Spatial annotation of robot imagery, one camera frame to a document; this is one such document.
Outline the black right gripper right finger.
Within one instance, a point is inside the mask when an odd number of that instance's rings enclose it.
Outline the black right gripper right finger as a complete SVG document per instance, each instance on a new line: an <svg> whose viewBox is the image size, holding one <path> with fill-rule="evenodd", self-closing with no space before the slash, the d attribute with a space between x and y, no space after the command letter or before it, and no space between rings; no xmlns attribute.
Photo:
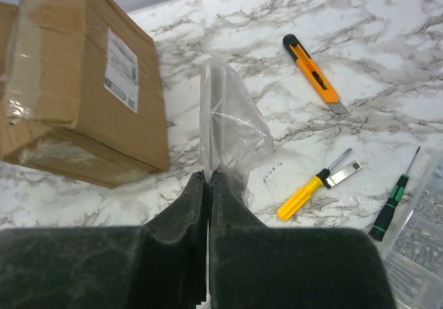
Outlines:
<svg viewBox="0 0 443 309"><path fill-rule="evenodd" d="M213 308L394 308L377 248L350 228L271 228L224 173L210 181Z"/></svg>

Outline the clear plastic bag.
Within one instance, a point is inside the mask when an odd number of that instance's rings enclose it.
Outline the clear plastic bag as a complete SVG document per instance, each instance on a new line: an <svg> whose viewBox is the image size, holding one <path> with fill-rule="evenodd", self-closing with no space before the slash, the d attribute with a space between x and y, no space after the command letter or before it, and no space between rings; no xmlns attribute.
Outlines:
<svg viewBox="0 0 443 309"><path fill-rule="evenodd" d="M199 139L206 181L224 174L229 189L248 205L250 172L273 154L274 139L243 78L215 57L201 67Z"/></svg>

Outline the brown cardboard express box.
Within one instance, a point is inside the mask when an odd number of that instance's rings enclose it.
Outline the brown cardboard express box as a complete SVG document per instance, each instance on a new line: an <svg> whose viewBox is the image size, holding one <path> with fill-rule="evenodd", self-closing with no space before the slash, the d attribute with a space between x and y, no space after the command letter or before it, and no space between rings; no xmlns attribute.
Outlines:
<svg viewBox="0 0 443 309"><path fill-rule="evenodd" d="M107 188L168 170L156 47L114 0L1 4L1 160Z"/></svg>

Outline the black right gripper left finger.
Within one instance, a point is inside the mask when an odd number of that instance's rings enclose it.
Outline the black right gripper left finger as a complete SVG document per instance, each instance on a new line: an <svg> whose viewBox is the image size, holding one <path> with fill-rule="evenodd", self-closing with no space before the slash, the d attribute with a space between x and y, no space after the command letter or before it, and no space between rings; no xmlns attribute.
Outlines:
<svg viewBox="0 0 443 309"><path fill-rule="evenodd" d="M208 187L141 226L1 232L2 308L195 308L206 300Z"/></svg>

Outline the orange black utility knife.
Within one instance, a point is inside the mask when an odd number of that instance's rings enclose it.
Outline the orange black utility knife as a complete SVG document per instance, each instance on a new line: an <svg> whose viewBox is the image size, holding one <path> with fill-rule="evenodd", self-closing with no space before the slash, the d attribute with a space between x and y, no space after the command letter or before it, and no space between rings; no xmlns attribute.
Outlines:
<svg viewBox="0 0 443 309"><path fill-rule="evenodd" d="M310 54L306 52L298 38L292 34L285 35L282 39L282 44L325 104L328 105L335 114L347 114L347 110L341 103L335 89L319 69L318 65L312 60Z"/></svg>

